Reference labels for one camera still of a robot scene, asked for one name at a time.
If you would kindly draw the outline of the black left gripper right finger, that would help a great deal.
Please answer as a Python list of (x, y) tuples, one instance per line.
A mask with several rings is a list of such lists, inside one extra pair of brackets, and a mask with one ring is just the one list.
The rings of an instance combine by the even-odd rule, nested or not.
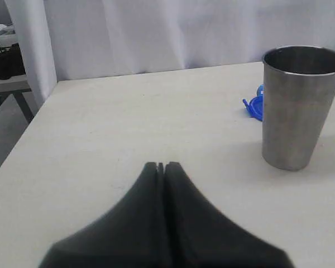
[(174, 267), (293, 267), (285, 251), (249, 233), (198, 190), (178, 162), (166, 165), (164, 208)]

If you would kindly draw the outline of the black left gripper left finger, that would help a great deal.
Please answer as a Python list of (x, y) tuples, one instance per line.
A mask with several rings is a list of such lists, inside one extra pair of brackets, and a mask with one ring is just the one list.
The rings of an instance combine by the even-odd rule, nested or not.
[(146, 163), (109, 212), (53, 244), (40, 267), (167, 267), (163, 171)]

